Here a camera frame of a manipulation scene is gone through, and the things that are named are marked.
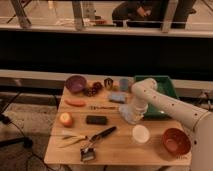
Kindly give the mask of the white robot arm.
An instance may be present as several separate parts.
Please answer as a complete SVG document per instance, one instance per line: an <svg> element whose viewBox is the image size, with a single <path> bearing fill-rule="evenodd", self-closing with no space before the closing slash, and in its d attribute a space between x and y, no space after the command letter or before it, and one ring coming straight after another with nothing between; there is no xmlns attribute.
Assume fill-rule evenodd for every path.
<svg viewBox="0 0 213 171"><path fill-rule="evenodd" d="M159 93L153 78L134 83L131 92L134 112L151 104L193 132L190 171L213 171L213 112Z"/></svg>

